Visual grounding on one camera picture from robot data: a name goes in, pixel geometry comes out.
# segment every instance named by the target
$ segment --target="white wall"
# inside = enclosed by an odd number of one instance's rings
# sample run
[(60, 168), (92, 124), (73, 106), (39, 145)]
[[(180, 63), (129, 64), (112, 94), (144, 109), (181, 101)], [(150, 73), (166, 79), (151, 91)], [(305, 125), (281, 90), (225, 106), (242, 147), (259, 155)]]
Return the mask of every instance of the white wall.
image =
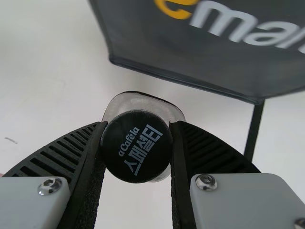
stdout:
[(266, 101), (253, 163), (283, 178), (305, 202), (305, 93)]
[[(243, 152), (252, 105), (110, 64), (103, 36), (86, 1), (0, 1), (0, 173), (69, 131), (100, 121), (108, 102), (130, 90), (149, 93), (177, 105), (189, 123)], [(304, 104), (305, 98), (296, 96)], [(285, 103), (283, 99), (287, 100), (286, 106), (272, 106), (273, 101)], [(304, 186), (297, 182), (302, 179), (301, 173), (295, 166), (300, 167), (300, 159), (304, 159), (303, 111), (297, 110), (298, 102), (293, 106), (288, 100), (295, 101), (288, 97), (267, 103), (265, 115), (269, 119), (263, 119), (260, 133), (267, 136), (259, 139), (254, 159), (263, 171), (273, 169), (275, 173), (295, 174), (299, 178), (289, 184), (303, 195)], [(282, 116), (285, 120), (278, 117), (280, 124), (276, 123), (273, 113), (285, 114)], [(280, 126), (287, 136), (276, 131), (272, 138), (277, 140), (272, 144), (277, 145), (271, 146), (268, 131)], [(300, 136), (295, 141), (292, 136), (298, 133)], [(290, 144), (294, 148), (288, 152)], [(281, 158), (273, 162), (271, 155), (275, 151), (280, 151)], [(296, 152), (299, 156), (295, 161), (287, 162), (287, 157)], [(283, 172), (282, 177), (287, 179), (289, 175)], [(169, 178), (157, 184), (131, 185), (106, 172), (96, 228), (168, 229), (171, 226)]]

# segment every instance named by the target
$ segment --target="black capsule lid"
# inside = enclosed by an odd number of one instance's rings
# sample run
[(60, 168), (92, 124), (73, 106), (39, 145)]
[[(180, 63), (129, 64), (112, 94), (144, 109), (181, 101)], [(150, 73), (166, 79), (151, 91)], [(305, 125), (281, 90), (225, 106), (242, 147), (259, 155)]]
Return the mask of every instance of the black capsule lid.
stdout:
[(105, 165), (114, 176), (130, 183), (143, 183), (167, 168), (172, 142), (171, 132), (160, 117), (132, 110), (108, 124), (101, 149)]

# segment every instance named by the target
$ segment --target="black rubber gripper pad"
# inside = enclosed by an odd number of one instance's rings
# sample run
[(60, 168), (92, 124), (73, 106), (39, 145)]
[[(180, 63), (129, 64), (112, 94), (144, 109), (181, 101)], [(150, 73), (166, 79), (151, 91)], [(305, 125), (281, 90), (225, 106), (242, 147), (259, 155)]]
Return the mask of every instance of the black rubber gripper pad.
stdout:
[(86, 125), (56, 139), (19, 162), (4, 177), (64, 177), (72, 193), (99, 124)]
[(189, 193), (194, 175), (260, 171), (227, 143), (194, 125), (179, 121), (172, 123), (170, 130), (173, 136), (173, 228), (195, 229)]

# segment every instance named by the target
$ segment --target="white letter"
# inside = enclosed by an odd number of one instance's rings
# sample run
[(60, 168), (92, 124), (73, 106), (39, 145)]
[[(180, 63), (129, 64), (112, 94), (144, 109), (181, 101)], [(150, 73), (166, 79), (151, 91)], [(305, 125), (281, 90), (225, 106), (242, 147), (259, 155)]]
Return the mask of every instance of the white letter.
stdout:
[(126, 151), (128, 149), (128, 147), (126, 147), (125, 149), (123, 148), (123, 146), (125, 146), (124, 144), (121, 145), (121, 150)]
[(293, 36), (291, 39), (280, 43), (278, 45), (276, 45), (277, 48), (282, 48), (282, 49), (286, 49), (289, 46), (293, 45), (294, 43), (299, 42), (300, 40), (302, 40), (305, 37), (305, 28), (301, 29), (295, 36)]
[(125, 145), (126, 145), (127, 147), (129, 147), (129, 146), (130, 146), (130, 142), (129, 142), (129, 141), (126, 141), (126, 142), (125, 142)]
[(257, 19), (248, 13), (231, 10), (230, 8), (214, 1), (201, 1), (196, 7), (190, 25), (202, 28), (212, 10), (217, 10), (219, 12), (219, 16), (209, 30), (210, 33), (216, 36), (221, 36), (223, 31), (234, 18), (242, 20), (229, 36), (229, 39), (233, 42), (240, 42), (241, 39), (257, 24)]
[(133, 129), (133, 131), (137, 134), (137, 133), (139, 132), (139, 129), (138, 129), (137, 127), (135, 127), (135, 128)]
[(305, 54), (305, 44), (299, 48), (299, 51)]
[(126, 140), (127, 140), (128, 142), (132, 142), (132, 140), (129, 139), (129, 135), (126, 135), (125, 138), (126, 138)]
[(121, 150), (119, 151), (119, 155), (120, 155), (120, 156), (124, 156), (124, 154), (125, 154), (125, 152), (123, 152), (123, 151), (121, 151)]
[[(296, 32), (299, 27), (295, 24), (285, 22), (285, 21), (271, 21), (271, 22), (265, 22), (263, 24), (260, 24), (257, 26), (257, 28), (262, 30), (271, 30), (271, 29), (283, 29), (280, 32), (254, 32), (250, 33), (248, 36), (244, 38), (244, 42), (251, 45), (273, 45), (276, 44), (287, 37), (289, 37), (291, 34)], [(266, 41), (258, 41), (258, 39), (261, 38), (269, 38)]]

